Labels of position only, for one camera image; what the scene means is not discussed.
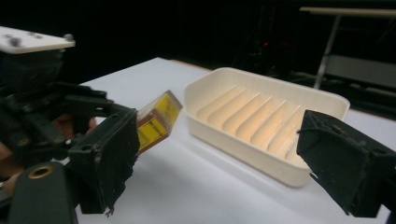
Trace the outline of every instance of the white robot part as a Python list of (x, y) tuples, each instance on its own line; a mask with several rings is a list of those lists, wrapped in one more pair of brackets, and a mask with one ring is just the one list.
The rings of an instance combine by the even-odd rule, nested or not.
[(0, 51), (9, 54), (22, 54), (50, 49), (65, 49), (76, 45), (72, 35), (58, 37), (42, 35), (0, 26)]

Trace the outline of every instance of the yellow object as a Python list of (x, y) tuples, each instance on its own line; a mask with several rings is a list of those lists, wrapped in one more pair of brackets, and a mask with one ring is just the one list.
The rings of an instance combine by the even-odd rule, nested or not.
[(182, 104), (171, 91), (166, 91), (137, 113), (140, 141), (138, 154), (167, 138), (177, 120)]

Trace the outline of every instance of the white table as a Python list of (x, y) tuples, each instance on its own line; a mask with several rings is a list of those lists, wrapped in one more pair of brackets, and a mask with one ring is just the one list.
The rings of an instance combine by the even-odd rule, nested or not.
[[(155, 58), (84, 83), (107, 91), (116, 103), (142, 108), (167, 90), (184, 104), (184, 88), (210, 71)], [(396, 148), (396, 122), (350, 110), (346, 122)], [(182, 111), (171, 136), (143, 153), (116, 202), (112, 217), (82, 215), (87, 223), (385, 223), (377, 218), (346, 216), (314, 180), (289, 188), (191, 136)]]

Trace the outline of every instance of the soap dish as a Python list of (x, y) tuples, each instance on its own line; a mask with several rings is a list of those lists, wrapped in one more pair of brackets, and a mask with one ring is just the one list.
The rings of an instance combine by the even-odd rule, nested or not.
[(185, 88), (189, 132), (290, 187), (309, 182), (296, 154), (306, 109), (343, 120), (349, 101), (337, 94), (223, 67)]

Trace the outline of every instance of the white tabletop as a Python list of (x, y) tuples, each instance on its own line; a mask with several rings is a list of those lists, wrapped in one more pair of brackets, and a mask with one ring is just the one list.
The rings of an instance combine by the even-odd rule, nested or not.
[[(117, 104), (142, 108), (167, 90), (184, 104), (184, 88), (210, 71), (155, 58), (84, 83)], [(346, 123), (392, 149), (396, 122), (350, 110)], [(88, 223), (385, 223), (347, 216), (314, 180), (292, 189), (191, 136), (184, 111), (167, 139), (143, 153), (113, 216), (82, 215)]]

